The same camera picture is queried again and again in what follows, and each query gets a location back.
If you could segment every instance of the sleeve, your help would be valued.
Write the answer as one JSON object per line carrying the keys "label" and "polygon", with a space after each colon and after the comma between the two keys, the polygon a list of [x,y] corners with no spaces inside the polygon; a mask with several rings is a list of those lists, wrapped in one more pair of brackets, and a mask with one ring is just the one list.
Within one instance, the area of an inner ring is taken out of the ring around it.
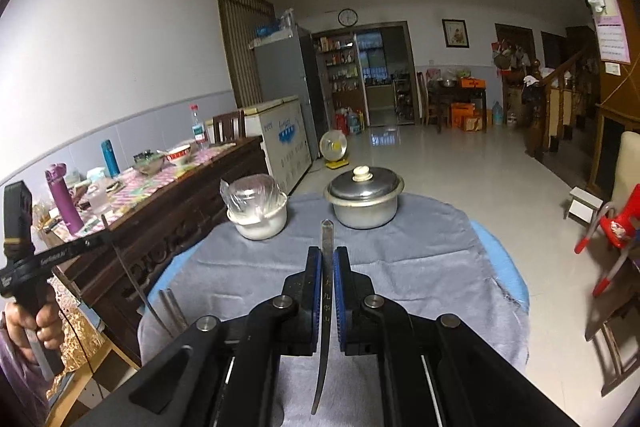
{"label": "sleeve", "polygon": [[24,408],[24,413],[34,425],[44,425],[49,413],[47,382],[37,365],[27,362],[20,352],[14,349],[14,343],[4,326],[4,313],[0,323],[0,369],[11,385]]}

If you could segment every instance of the metal screw head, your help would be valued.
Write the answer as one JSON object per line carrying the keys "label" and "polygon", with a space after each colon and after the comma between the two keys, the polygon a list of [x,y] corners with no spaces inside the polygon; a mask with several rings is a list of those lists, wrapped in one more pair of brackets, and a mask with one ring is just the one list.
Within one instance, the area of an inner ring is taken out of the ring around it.
{"label": "metal screw head", "polygon": [[293,304],[293,299],[288,295],[278,295],[277,297],[274,297],[271,302],[277,309],[283,310]]}
{"label": "metal screw head", "polygon": [[445,313],[440,317],[440,322],[445,328],[457,328],[460,325],[460,318],[453,313]]}
{"label": "metal screw head", "polygon": [[217,323],[218,319],[213,315],[204,315],[204,317],[200,317],[196,321],[196,328],[198,328],[200,331],[210,331],[216,327]]}
{"label": "metal screw head", "polygon": [[367,295],[364,298],[364,305],[367,308],[380,308],[385,303],[385,298],[380,295]]}

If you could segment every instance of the purple water bottle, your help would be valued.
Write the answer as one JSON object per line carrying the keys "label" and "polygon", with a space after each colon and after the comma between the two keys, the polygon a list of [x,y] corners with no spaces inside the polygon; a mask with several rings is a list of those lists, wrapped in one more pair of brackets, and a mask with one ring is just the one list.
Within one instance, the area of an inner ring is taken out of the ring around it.
{"label": "purple water bottle", "polygon": [[71,200],[69,189],[66,188],[65,174],[66,164],[63,163],[52,164],[44,171],[51,196],[65,222],[66,229],[69,233],[76,233],[84,227],[84,223]]}

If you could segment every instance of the plastic bag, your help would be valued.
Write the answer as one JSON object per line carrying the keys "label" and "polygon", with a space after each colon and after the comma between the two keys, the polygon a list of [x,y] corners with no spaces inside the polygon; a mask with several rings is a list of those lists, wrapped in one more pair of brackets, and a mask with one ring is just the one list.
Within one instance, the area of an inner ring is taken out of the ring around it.
{"label": "plastic bag", "polygon": [[220,180],[220,195],[236,217],[262,220],[278,207],[281,190],[268,174],[252,174],[228,184]]}

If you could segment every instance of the knife blade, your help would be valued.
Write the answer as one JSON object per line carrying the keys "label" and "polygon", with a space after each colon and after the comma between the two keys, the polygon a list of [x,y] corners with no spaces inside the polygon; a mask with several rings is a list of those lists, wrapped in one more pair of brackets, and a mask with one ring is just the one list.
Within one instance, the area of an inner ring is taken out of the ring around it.
{"label": "knife blade", "polygon": [[322,320],[320,321],[320,366],[316,394],[311,406],[311,414],[316,414],[324,386],[326,366],[329,360],[331,340],[331,310],[334,299],[334,224],[325,219],[320,227],[320,248],[322,251]]}

